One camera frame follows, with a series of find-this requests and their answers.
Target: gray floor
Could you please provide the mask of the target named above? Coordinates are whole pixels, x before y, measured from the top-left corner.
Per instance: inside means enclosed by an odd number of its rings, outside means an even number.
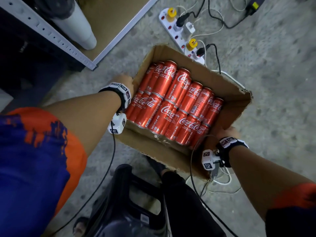
[[[159,23],[158,14],[163,8],[175,5],[191,7],[195,1],[159,0],[95,71],[85,69],[66,77],[47,103],[97,92],[111,77],[122,72],[135,75],[142,59],[156,43],[169,43],[176,49]],[[235,0],[235,5],[242,8],[243,0]],[[242,15],[233,10],[229,0],[211,0],[211,7],[219,9],[229,24],[235,23]],[[210,33],[220,27],[218,21],[211,19],[207,12],[201,17],[196,24],[197,34]],[[232,74],[253,92],[252,105],[234,124],[250,148],[314,181],[315,19],[316,0],[266,0],[255,15],[236,28],[201,37],[203,41],[217,45],[222,70]],[[208,50],[207,65],[217,68],[213,50]],[[57,229],[67,222],[89,198],[109,165],[112,150],[112,137],[106,133],[89,157],[77,189],[52,221],[50,229]],[[122,163],[131,164],[138,176],[156,183],[155,173],[141,158],[141,154],[118,143],[111,174]],[[110,179],[108,176],[103,186]],[[229,186],[215,184],[209,189],[234,191],[238,187],[239,182],[233,175],[233,182]],[[239,236],[265,236],[264,223],[243,190],[234,195],[207,193],[204,199]],[[92,201],[82,211],[82,215],[89,214],[91,204]],[[69,225],[58,236],[70,236],[71,229],[72,225]]]

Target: wristband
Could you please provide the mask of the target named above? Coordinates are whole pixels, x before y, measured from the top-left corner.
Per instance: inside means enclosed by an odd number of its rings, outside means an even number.
[[[131,92],[130,90],[122,83],[112,82],[109,85],[103,87],[99,92],[102,91],[114,91],[116,92],[121,99],[121,106],[116,113],[119,113],[125,110],[128,105],[131,103]]]
[[[216,145],[219,151],[219,157],[224,161],[225,167],[231,167],[229,163],[229,152],[235,146],[245,146],[249,149],[249,146],[243,140],[236,139],[234,137],[224,137]]]

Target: black pants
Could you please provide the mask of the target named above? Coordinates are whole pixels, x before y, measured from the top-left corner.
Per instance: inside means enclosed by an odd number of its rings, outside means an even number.
[[[166,172],[162,176],[162,188],[173,237],[226,236],[182,177]]]

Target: power strip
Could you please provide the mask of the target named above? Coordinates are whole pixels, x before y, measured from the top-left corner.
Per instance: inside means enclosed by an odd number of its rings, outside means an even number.
[[[205,60],[203,57],[195,57],[194,53],[198,50],[196,47],[192,50],[189,51],[186,47],[186,44],[188,43],[189,40],[184,40],[182,37],[182,31],[183,28],[181,28],[179,31],[175,31],[173,29],[173,26],[176,24],[177,22],[177,18],[175,18],[173,20],[173,22],[169,22],[166,18],[167,16],[167,12],[168,12],[169,8],[163,9],[160,12],[159,15],[159,20],[161,22],[161,24],[164,26],[164,28],[166,29],[166,31],[169,33],[169,35],[172,37],[172,39],[175,41],[175,43],[178,45],[178,47],[180,48],[180,50],[183,51],[183,53],[188,56],[189,58],[191,58],[192,60],[195,60],[196,62],[201,63],[202,65],[205,64]]]

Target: person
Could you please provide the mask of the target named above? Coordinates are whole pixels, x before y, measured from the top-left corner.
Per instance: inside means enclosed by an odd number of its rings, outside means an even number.
[[[128,75],[113,79],[133,94]],[[114,91],[60,101],[43,108],[19,108],[0,116],[0,183],[3,236],[40,236],[76,188],[87,158],[121,106]],[[216,137],[234,137],[234,128]],[[173,236],[226,236],[183,178],[148,159],[161,176]],[[229,162],[267,236],[311,235],[316,221],[316,185],[266,160],[245,146],[228,153]]]

